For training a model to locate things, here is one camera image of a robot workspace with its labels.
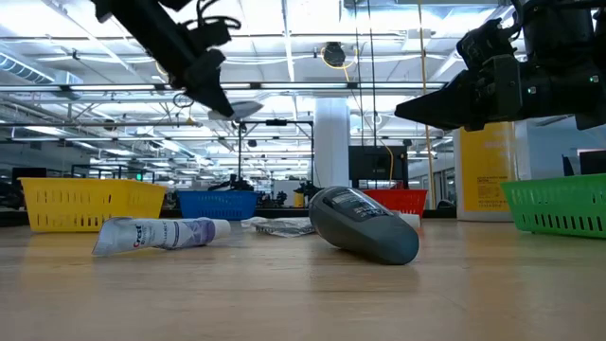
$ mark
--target yellow box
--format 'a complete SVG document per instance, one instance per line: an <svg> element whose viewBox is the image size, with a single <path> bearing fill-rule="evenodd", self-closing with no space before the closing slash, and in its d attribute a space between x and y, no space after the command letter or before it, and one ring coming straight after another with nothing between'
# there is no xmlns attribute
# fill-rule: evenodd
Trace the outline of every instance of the yellow box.
<svg viewBox="0 0 606 341"><path fill-rule="evenodd" d="M154 218L166 189L134 180L21 178L35 232L99 232L112 217Z"/></svg>

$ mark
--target plastic basket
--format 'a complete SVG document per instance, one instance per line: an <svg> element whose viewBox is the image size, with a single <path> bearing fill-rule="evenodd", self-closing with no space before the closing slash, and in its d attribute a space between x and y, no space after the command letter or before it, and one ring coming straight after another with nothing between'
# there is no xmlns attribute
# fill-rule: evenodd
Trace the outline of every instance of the plastic basket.
<svg viewBox="0 0 606 341"><path fill-rule="evenodd" d="M158 218L162 186L134 180L21 178L36 232L98 232L112 217Z"/></svg>
<svg viewBox="0 0 606 341"><path fill-rule="evenodd" d="M423 216L427 189L367 189L364 193L391 210Z"/></svg>
<svg viewBox="0 0 606 341"><path fill-rule="evenodd" d="M258 194L252 191L179 191L184 218L240 221L255 214Z"/></svg>
<svg viewBox="0 0 606 341"><path fill-rule="evenodd" d="M522 231L606 238L606 174L502 183Z"/></svg>

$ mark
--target wooden table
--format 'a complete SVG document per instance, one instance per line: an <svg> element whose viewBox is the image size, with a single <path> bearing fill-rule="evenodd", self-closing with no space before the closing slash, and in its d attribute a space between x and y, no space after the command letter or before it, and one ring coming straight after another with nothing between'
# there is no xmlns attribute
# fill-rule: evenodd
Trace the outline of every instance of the wooden table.
<svg viewBox="0 0 606 341"><path fill-rule="evenodd" d="M407 266L234 228L92 258L95 234L0 228L0 340L604 340L606 241L424 222Z"/></svg>

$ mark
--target green basket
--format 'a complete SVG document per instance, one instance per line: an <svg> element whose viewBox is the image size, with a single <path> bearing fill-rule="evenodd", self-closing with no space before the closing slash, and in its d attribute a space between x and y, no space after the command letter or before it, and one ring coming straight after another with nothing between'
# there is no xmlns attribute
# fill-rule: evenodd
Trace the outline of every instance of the green basket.
<svg viewBox="0 0 606 341"><path fill-rule="evenodd" d="M606 174L502 183L521 231L606 238Z"/></svg>

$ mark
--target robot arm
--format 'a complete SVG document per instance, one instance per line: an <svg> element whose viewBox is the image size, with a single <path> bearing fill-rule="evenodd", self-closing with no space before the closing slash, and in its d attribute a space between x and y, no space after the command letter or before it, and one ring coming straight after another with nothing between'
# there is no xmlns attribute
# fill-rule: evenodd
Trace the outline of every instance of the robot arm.
<svg viewBox="0 0 606 341"><path fill-rule="evenodd" d="M178 11L190 0L92 1L97 18L104 22L115 16L169 73L173 87L184 88L185 95L225 117L234 114L220 84L225 56L212 46L229 42L228 29L239 29L241 24L228 17L203 17L205 9L218 0L198 0L198 26L194 29L188 28L193 21L176 24L162 8Z"/></svg>
<svg viewBox="0 0 606 341"><path fill-rule="evenodd" d="M456 49L468 69L441 90L398 105L396 116L452 130L574 114L579 129L606 123L606 0L530 0L516 24L489 20ZM594 29L591 8L599 8ZM526 62L510 37L524 29Z"/></svg>

